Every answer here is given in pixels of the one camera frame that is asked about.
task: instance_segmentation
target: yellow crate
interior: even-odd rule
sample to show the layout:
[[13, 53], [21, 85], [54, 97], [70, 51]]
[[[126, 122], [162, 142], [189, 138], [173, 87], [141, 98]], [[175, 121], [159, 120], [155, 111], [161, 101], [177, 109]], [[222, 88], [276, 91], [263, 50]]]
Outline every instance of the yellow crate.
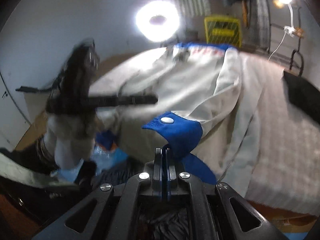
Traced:
[[207, 43], [226, 43], [241, 47], [242, 35], [240, 20], [236, 18], [213, 15], [204, 18]]

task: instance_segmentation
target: blue cuff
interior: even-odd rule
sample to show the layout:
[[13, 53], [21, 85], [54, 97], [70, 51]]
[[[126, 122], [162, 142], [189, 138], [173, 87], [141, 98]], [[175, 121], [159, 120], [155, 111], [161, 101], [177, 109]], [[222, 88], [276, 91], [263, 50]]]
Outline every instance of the blue cuff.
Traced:
[[181, 42], [181, 43], [176, 44], [175, 46], [178, 48], [189, 48], [192, 46], [215, 47], [218, 49], [222, 49], [224, 51], [226, 51], [229, 48], [235, 48], [234, 46], [229, 45], [229, 44], [206, 44], [206, 43], [194, 43], [194, 42], [189, 42], [189, 43]]
[[96, 134], [96, 143], [105, 147], [106, 150], [110, 150], [113, 142], [116, 140], [116, 136], [110, 131], [104, 131]]
[[202, 182], [212, 185], [217, 184], [217, 179], [214, 173], [197, 156], [189, 153], [182, 159], [182, 163], [185, 171], [197, 176]]
[[[162, 123], [162, 117], [170, 117], [174, 122]], [[168, 141], [175, 159], [181, 159], [190, 153], [196, 148], [202, 137], [202, 127], [199, 122], [184, 119], [171, 112], [165, 112], [142, 128], [154, 130], [164, 137]]]

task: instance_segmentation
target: white snap button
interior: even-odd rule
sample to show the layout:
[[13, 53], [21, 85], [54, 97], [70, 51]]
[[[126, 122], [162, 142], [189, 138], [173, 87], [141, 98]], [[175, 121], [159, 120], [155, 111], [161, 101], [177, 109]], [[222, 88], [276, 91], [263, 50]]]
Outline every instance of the white snap button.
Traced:
[[163, 118], [161, 118], [161, 122], [163, 122], [163, 123], [173, 123], [174, 120], [172, 118], [170, 118], [170, 117], [163, 117]]

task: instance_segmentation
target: blue cloth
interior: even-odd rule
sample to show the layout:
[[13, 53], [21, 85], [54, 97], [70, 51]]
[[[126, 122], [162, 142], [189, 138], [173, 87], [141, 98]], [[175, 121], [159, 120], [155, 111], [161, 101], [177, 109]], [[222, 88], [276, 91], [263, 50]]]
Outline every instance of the blue cloth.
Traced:
[[178, 43], [175, 46], [177, 46], [178, 48], [189, 48], [192, 46], [207, 46], [207, 47], [215, 47], [218, 49], [222, 49], [224, 51], [226, 51], [229, 48], [235, 48], [232, 45], [229, 44], [206, 44], [206, 43], [194, 43], [194, 42], [189, 42], [189, 43]]
[[[170, 117], [174, 122], [162, 123], [162, 117]], [[184, 119], [171, 112], [165, 112], [154, 118], [142, 128], [154, 130], [163, 136], [168, 141], [175, 159], [182, 159], [190, 153], [202, 137], [202, 127], [199, 122]]]
[[284, 233], [289, 240], [303, 240], [308, 233]]
[[182, 159], [186, 172], [197, 176], [202, 182], [212, 185], [217, 184], [217, 179], [214, 173], [204, 164], [197, 156], [189, 153]]
[[97, 133], [95, 140], [98, 144], [105, 147], [106, 150], [110, 150], [113, 142], [116, 140], [116, 136], [110, 130], [107, 130]]
[[[105, 151], [99, 146], [94, 148], [94, 151], [90, 157], [91, 161], [94, 161], [97, 165], [96, 176], [99, 175], [102, 170], [108, 170], [114, 167], [116, 164], [125, 161], [128, 155], [117, 148], [114, 152]], [[61, 179], [66, 179], [67, 181], [74, 182], [78, 176], [79, 170], [83, 164], [83, 160], [80, 161], [78, 166], [71, 170], [58, 170], [57, 176]]]
[[[170, 117], [174, 122], [171, 124], [162, 123], [162, 117]], [[187, 172], [197, 176], [202, 182], [216, 184], [216, 177], [209, 167], [190, 153], [202, 137], [202, 127], [199, 122], [165, 112], [142, 128], [154, 130], [163, 136], [169, 143], [173, 157], [177, 161], [182, 161]]]

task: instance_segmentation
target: white cable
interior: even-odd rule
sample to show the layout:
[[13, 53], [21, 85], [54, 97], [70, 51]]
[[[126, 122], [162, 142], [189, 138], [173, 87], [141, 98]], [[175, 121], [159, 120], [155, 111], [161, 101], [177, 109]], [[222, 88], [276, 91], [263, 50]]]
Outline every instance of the white cable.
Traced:
[[272, 55], [279, 49], [279, 47], [281, 46], [281, 44], [282, 44], [282, 42], [284, 41], [284, 37], [285, 37], [285, 35], [286, 35], [287, 33], [286, 32], [284, 32], [284, 35], [283, 35], [283, 38], [282, 38], [282, 41], [280, 42], [280, 44], [279, 44], [279, 46], [278, 46], [278, 48], [271, 54], [271, 56], [270, 56], [270, 58], [268, 59], [268, 61], [271, 59], [271, 57], [272, 57]]
[[292, 6], [290, 3], [288, 3], [288, 7], [290, 10], [290, 17], [291, 17], [291, 27], [293, 28], [293, 10], [292, 10]]

